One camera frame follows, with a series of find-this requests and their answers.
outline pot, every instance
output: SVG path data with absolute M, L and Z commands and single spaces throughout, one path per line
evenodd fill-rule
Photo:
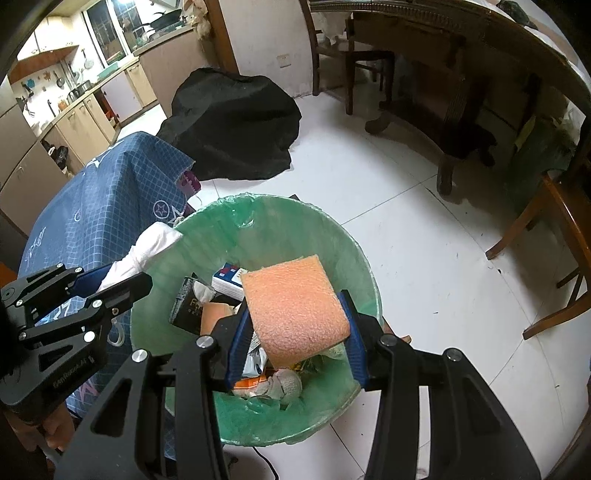
M 153 22 L 141 24 L 141 26 L 142 27 L 151 27 L 156 31 L 162 30 L 163 28 L 169 27 L 170 25 L 178 22 L 179 19 L 181 18 L 182 12 L 183 11 L 180 8 L 177 10 L 173 10 L 171 12 L 168 12 L 167 14 L 165 14 L 164 12 L 158 12 L 158 13 L 162 13 L 162 17 L 157 18 Z
M 82 95 L 84 95 L 85 92 L 87 92 L 91 88 L 92 88 L 92 83 L 90 82 L 90 80 L 87 80 L 82 85 L 79 85 L 78 87 L 76 87 L 72 91 L 76 92 L 76 95 L 77 95 L 76 98 L 80 98 Z

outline black cloth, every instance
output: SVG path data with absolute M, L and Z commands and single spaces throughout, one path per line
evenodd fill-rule
M 195 160 L 199 180 L 263 180 L 290 167 L 301 113 L 267 77 L 195 70 L 172 109 L 157 136 Z

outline power cord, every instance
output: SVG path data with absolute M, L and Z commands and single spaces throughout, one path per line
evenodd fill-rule
M 267 465 L 268 465 L 268 466 L 269 466 L 269 468 L 271 469 L 271 472 L 273 472 L 273 475 L 275 476 L 275 480 L 279 480 L 279 475 L 277 475 L 277 472 L 276 472 L 276 471 L 275 471 L 275 469 L 273 468 L 273 465 L 272 465 L 272 463 L 271 463 L 269 460 L 267 460 L 267 459 L 266 459 L 266 458 L 265 458 L 265 457 L 264 457 L 264 456 L 261 454 L 261 452 L 259 452 L 259 451 L 256 449 L 256 447 L 252 447 L 252 449 L 255 451 L 255 453 L 256 453 L 256 454 L 257 454 L 259 457 L 261 457 L 261 458 L 262 458 L 262 459 L 263 459 L 263 460 L 264 460 L 264 461 L 267 463 Z

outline blue checkered tablecloth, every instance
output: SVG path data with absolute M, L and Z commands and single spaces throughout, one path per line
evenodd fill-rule
M 19 277 L 50 265 L 85 271 L 123 258 L 140 233 L 154 222 L 172 224 L 186 197 L 177 187 L 193 160 L 144 132 L 130 135 L 91 161 L 65 185 L 37 219 Z M 42 322 L 61 318 L 83 306 L 75 297 Z M 107 345 L 109 362 L 67 400 L 84 416 L 103 387 L 131 354 L 129 313 L 122 315 L 125 343 Z M 117 335 L 111 331 L 113 340 Z

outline window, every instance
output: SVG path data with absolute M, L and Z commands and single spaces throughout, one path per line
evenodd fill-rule
M 89 26 L 90 36 L 107 65 L 130 56 L 145 41 L 146 30 L 135 0 L 100 0 L 84 12 L 84 18 Z

